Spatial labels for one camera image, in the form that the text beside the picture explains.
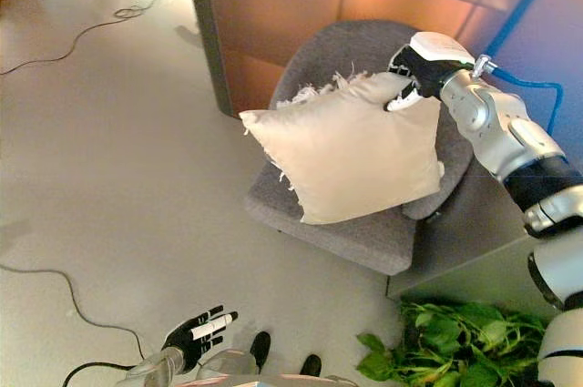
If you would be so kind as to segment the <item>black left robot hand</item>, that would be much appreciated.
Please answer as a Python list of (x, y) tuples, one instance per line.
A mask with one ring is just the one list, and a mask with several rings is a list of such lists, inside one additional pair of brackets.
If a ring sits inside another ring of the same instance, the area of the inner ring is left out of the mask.
[(222, 305), (181, 323), (168, 334), (161, 350), (174, 348), (181, 352), (181, 372), (190, 372), (200, 358), (223, 342), (223, 332), (236, 321), (239, 313), (225, 312)]

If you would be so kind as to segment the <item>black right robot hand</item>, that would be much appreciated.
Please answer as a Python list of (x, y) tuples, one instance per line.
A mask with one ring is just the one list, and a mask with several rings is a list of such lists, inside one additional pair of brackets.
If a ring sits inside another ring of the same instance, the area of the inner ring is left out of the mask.
[(388, 112), (402, 110), (423, 98), (440, 99), (440, 92), (451, 75), (459, 70), (472, 70), (476, 59), (452, 37), (421, 31), (398, 50), (390, 60), (387, 71), (407, 77), (409, 84), (398, 96), (387, 102)]

